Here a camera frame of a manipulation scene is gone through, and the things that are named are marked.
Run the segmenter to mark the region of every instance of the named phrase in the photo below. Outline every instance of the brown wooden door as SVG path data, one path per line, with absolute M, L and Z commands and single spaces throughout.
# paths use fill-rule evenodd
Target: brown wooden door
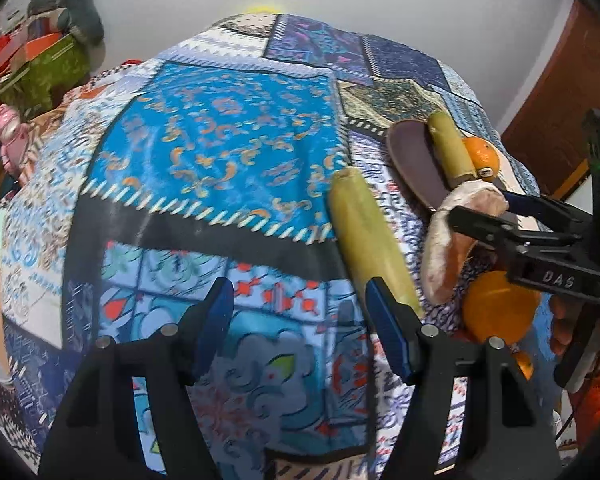
M 600 19 L 575 0 L 552 58 L 502 135 L 543 193 L 553 194 L 583 167 L 580 123 L 590 108 L 600 108 Z

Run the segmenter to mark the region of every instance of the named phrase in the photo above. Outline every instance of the brown oval plate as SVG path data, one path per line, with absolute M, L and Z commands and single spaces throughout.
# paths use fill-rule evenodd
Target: brown oval plate
M 434 155 L 427 123 L 405 120 L 392 124 L 386 134 L 386 146 L 396 171 L 416 198 L 430 211 L 438 209 L 451 188 Z M 493 184 L 500 190 L 507 189 L 499 178 Z M 518 220 L 509 212 L 501 218 Z

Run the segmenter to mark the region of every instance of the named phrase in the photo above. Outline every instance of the pink figurine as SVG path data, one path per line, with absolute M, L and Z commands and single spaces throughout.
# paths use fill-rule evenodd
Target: pink figurine
M 29 145 L 29 125 L 20 122 L 18 111 L 9 105 L 0 105 L 0 158 L 4 169 L 15 178 Z

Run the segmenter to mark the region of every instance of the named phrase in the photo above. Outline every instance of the person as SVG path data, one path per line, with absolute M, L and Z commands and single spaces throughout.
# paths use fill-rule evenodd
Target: person
M 552 296 L 549 300 L 549 308 L 554 314 L 551 325 L 551 339 L 549 345 L 551 350 L 561 356 L 571 343 L 573 329 L 578 313 L 579 305 L 561 296 Z M 600 364 L 596 370 L 592 370 L 587 381 L 574 394 L 570 394 L 571 405 L 577 410 L 574 414 L 578 445 L 584 446 L 600 423 Z

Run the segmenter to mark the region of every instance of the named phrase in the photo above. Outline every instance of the orange round object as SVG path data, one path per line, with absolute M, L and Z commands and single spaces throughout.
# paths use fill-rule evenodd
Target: orange round object
M 531 375 L 534 373 L 534 363 L 531 360 L 531 357 L 528 353 L 523 352 L 522 350 L 513 352 L 512 355 L 518 363 L 518 366 L 520 367 L 525 379 L 528 381 L 531 378 Z
M 478 176 L 487 182 L 495 180 L 500 171 L 500 157 L 494 145 L 480 137 L 465 137 L 462 142 Z
M 479 342 L 496 335 L 510 345 L 529 330 L 539 303 L 538 291 L 513 285 L 502 270 L 492 270 L 469 285 L 462 319 Z

